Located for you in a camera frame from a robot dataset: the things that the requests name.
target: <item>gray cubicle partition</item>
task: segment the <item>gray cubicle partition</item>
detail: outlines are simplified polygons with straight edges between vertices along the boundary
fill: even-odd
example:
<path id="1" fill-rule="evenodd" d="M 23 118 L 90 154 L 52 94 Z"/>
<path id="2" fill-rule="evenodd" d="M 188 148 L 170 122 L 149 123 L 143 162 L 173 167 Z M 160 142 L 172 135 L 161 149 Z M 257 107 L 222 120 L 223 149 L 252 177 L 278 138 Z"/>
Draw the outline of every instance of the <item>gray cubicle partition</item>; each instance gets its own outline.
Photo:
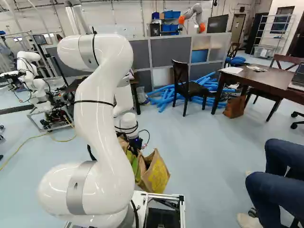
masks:
<path id="1" fill-rule="evenodd" d="M 133 69 L 139 76 L 139 86 L 144 86 L 145 92 L 150 92 L 154 88 L 171 83 L 172 59 L 188 63 L 190 80 L 221 69 L 225 63 L 230 38 L 231 33 L 130 38 L 134 54 Z M 61 62 L 56 47 L 45 46 L 44 48 L 57 59 L 65 77 L 89 74 L 89 72 L 71 69 Z M 195 51 L 206 54 L 201 62 L 192 63 L 192 54 Z"/>

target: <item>yellow cable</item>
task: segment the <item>yellow cable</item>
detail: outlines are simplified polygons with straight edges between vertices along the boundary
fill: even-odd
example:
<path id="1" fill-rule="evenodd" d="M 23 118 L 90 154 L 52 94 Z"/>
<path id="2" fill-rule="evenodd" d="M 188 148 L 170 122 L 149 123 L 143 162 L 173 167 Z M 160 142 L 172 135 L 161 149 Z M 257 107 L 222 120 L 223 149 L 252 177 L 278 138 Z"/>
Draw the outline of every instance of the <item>yellow cable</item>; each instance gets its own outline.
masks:
<path id="1" fill-rule="evenodd" d="M 20 148 L 28 141 L 28 140 L 30 140 L 30 139 L 34 139 L 34 138 L 38 138 L 38 137 L 41 137 L 41 136 L 44 136 L 44 135 L 46 135 L 47 133 L 45 133 L 45 134 L 42 134 L 42 135 L 37 135 L 37 136 L 33 136 L 33 137 L 30 137 L 30 138 L 28 138 L 26 141 L 24 141 L 24 143 L 23 144 L 21 144 L 21 146 L 4 162 L 4 164 L 1 166 L 1 168 L 0 168 L 0 171 L 7 165 L 7 163 L 11 160 L 11 158 L 16 154 L 16 153 L 18 153 L 18 151 L 20 150 Z"/>
<path id="2" fill-rule="evenodd" d="M 65 117 L 66 121 L 72 126 L 72 128 L 74 128 L 74 126 L 68 121 L 68 119 Z M 12 159 L 12 157 L 14 157 L 16 155 L 16 153 L 18 153 L 18 151 L 20 150 L 20 148 L 30 139 L 34 139 L 34 138 L 38 138 L 38 137 L 41 137 L 41 136 L 44 136 L 44 135 L 47 135 L 49 133 L 45 133 L 45 134 L 42 134 L 42 135 L 37 135 L 37 136 L 33 136 L 33 137 L 30 137 L 28 138 L 26 141 L 23 142 L 23 144 L 20 145 L 20 147 L 4 162 L 4 164 L 0 167 L 0 171 L 8 164 L 8 162 Z M 49 134 L 49 136 L 51 137 L 52 140 L 56 141 L 56 142 L 61 142 L 61 143 L 65 143 L 65 142 L 68 142 L 68 141 L 71 141 L 73 139 L 75 139 L 76 137 L 76 134 L 74 135 L 73 138 L 69 139 L 69 140 L 56 140 L 52 137 L 51 134 Z"/>
<path id="3" fill-rule="evenodd" d="M 74 126 L 69 122 L 69 120 L 65 117 L 66 121 L 71 125 L 72 128 L 74 128 Z M 73 139 L 75 139 L 75 137 L 77 136 L 76 134 L 73 136 L 73 138 L 71 139 L 68 139 L 68 140 L 56 140 L 54 137 L 52 137 L 52 135 L 50 134 L 49 135 L 51 137 L 51 139 L 55 142 L 61 142 L 61 143 L 65 143 L 65 142 L 68 142 L 68 141 L 71 141 Z"/>

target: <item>laptop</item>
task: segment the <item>laptop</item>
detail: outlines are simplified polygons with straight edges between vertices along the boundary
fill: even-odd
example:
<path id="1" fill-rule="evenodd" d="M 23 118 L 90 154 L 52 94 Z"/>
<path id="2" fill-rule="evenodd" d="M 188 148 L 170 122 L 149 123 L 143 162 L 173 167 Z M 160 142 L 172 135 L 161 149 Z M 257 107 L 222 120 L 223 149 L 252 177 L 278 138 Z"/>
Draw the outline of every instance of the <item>laptop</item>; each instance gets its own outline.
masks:
<path id="1" fill-rule="evenodd" d="M 302 62 L 295 71 L 288 88 L 304 91 L 304 62 Z"/>

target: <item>jeans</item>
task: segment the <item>jeans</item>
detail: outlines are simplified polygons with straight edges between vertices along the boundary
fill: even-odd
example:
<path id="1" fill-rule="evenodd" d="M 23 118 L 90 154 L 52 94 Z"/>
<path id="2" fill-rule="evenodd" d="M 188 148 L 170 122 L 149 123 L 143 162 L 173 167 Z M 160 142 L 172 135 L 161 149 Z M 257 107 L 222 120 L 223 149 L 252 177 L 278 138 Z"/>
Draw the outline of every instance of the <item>jeans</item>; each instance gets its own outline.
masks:
<path id="1" fill-rule="evenodd" d="M 265 151 L 266 172 L 254 172 L 246 178 L 246 188 L 261 225 L 281 227 L 279 206 L 304 221 L 304 146 L 269 139 Z M 287 167 L 292 170 L 292 178 L 284 177 Z"/>

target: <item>door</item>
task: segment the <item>door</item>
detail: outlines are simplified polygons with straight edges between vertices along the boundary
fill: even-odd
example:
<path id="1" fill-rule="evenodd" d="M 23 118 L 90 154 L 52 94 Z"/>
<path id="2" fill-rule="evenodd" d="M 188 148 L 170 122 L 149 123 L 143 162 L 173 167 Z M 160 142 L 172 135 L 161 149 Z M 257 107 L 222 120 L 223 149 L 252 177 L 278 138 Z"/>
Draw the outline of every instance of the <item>door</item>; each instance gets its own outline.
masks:
<path id="1" fill-rule="evenodd" d="M 243 30 L 246 14 L 234 14 L 231 27 L 231 42 L 239 42 Z"/>
<path id="2" fill-rule="evenodd" d="M 304 57 L 304 13 L 299 22 L 298 28 L 294 34 L 293 41 L 290 44 L 287 55 L 294 57 Z"/>

